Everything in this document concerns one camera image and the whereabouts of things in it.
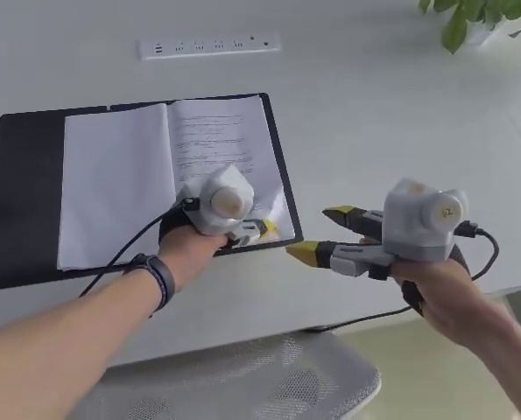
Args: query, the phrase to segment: cable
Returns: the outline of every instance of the cable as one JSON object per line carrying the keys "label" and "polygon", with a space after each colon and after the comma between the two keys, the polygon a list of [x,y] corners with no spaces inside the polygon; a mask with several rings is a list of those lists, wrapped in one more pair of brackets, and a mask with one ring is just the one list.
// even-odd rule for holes
{"label": "cable", "polygon": [[[457,236],[463,236],[467,238],[476,238],[477,236],[483,236],[487,238],[492,247],[494,248],[494,252],[492,256],[489,258],[488,262],[486,262],[486,265],[483,269],[478,271],[478,273],[474,274],[472,276],[472,280],[475,281],[482,277],[484,274],[486,274],[489,269],[491,269],[492,265],[496,262],[496,259],[499,257],[499,244],[496,241],[496,238],[494,238],[491,234],[486,232],[484,229],[480,229],[478,225],[475,223],[470,223],[468,220],[464,221],[455,229],[454,234]],[[406,306],[402,309],[398,309],[397,311],[390,311],[390,312],[383,312],[378,313],[377,315],[371,315],[364,318],[358,318],[353,319],[351,321],[341,322],[340,324],[335,325],[329,325],[329,326],[323,326],[323,327],[314,327],[314,328],[307,328],[305,332],[307,333],[325,333],[328,331],[333,331],[337,328],[342,328],[344,326],[352,326],[353,324],[357,324],[364,321],[370,321],[372,319],[379,319],[379,318],[386,318],[393,315],[399,315],[400,313],[408,312],[411,310],[410,306]]]}
{"label": "cable", "polygon": [[112,258],[110,260],[110,262],[108,264],[106,264],[106,267],[104,267],[101,271],[100,274],[98,274],[95,279],[89,284],[89,286],[87,286],[85,288],[84,291],[81,292],[81,294],[79,295],[79,297],[83,297],[85,296],[87,293],[89,293],[91,291],[91,289],[93,289],[95,287],[95,285],[99,282],[99,280],[101,280],[101,278],[107,274],[110,269],[112,268],[112,266],[116,263],[116,261],[118,261],[118,259],[122,256],[122,254],[124,252],[126,252],[126,250],[131,247],[135,241],[137,241],[139,238],[142,237],[142,235],[147,232],[149,229],[151,229],[154,225],[156,225],[157,223],[159,223],[165,216],[167,213],[169,212],[164,212],[163,214],[161,214],[159,217],[157,217],[156,219],[153,219],[151,222],[149,222],[143,229],[141,229],[139,232],[137,232],[137,234],[131,238],[119,251],[116,255],[114,255],[114,258]]}
{"label": "cable", "polygon": [[494,247],[494,253],[489,258],[489,260],[486,263],[486,265],[484,266],[484,268],[472,276],[472,280],[477,280],[480,277],[482,277],[484,274],[486,274],[489,271],[489,269],[491,269],[491,266],[494,265],[494,263],[496,262],[496,259],[499,257],[499,244],[497,243],[496,238],[494,238],[491,234],[486,232],[484,229],[477,229],[476,236],[483,236],[484,238],[487,238],[491,242],[492,247]]}
{"label": "cable", "polygon": [[378,313],[377,315],[370,315],[368,317],[358,318],[358,319],[354,319],[352,321],[341,322],[340,324],[334,324],[334,325],[329,325],[329,326],[316,326],[314,328],[307,328],[304,331],[306,333],[325,333],[326,331],[333,331],[336,328],[342,328],[343,326],[351,326],[351,325],[357,324],[359,322],[371,321],[372,319],[391,317],[392,315],[399,315],[401,313],[408,312],[409,310],[411,310],[411,307],[406,306],[405,308],[398,309],[397,311]]}

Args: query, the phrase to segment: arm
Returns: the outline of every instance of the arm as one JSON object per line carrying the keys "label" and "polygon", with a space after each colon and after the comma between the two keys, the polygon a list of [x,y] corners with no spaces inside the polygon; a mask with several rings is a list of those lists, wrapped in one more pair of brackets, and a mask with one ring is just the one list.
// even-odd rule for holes
{"label": "arm", "polygon": [[485,298],[457,262],[399,262],[392,273],[400,284],[418,285],[429,324],[480,358],[521,412],[521,326],[505,308]]}
{"label": "arm", "polygon": [[[225,241],[192,227],[175,229],[164,239],[158,256],[177,291]],[[85,297],[1,328],[0,418],[65,417],[160,298],[153,276],[135,270]]]}

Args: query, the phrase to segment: white desk surface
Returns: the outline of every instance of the white desk surface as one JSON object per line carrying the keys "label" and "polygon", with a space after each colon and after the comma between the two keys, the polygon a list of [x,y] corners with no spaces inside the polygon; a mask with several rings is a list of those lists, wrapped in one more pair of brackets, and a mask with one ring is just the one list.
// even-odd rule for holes
{"label": "white desk surface", "polygon": [[[502,253],[479,282],[521,287],[521,40],[454,57],[415,0],[0,0],[0,115],[267,92],[306,238],[352,240],[323,207],[380,208],[403,176],[464,189]],[[136,40],[279,31],[282,53],[140,62]],[[486,241],[461,241],[473,271]],[[0,290],[0,325],[74,298],[77,279]],[[124,363],[398,309],[394,283],[273,249],[215,259],[147,321]]]}

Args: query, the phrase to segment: white paper sheet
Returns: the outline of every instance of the white paper sheet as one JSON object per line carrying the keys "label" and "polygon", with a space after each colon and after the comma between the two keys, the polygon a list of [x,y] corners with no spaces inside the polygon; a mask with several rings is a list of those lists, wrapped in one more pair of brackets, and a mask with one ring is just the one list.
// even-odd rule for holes
{"label": "white paper sheet", "polygon": [[[58,266],[105,265],[174,203],[165,104],[66,119]],[[158,225],[120,261],[156,253]]]}
{"label": "white paper sheet", "polygon": [[280,240],[295,237],[260,97],[177,101],[169,128],[177,191],[187,179],[235,164],[254,188],[250,217],[274,221]]}

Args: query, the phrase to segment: electrical outlet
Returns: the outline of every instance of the electrical outlet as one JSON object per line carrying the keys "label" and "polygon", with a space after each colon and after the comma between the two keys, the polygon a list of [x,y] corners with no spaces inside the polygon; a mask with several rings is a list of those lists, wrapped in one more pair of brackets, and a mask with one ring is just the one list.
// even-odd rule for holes
{"label": "electrical outlet", "polygon": [[277,33],[247,34],[210,39],[187,38],[139,41],[141,60],[174,59],[236,53],[267,53],[281,50]]}

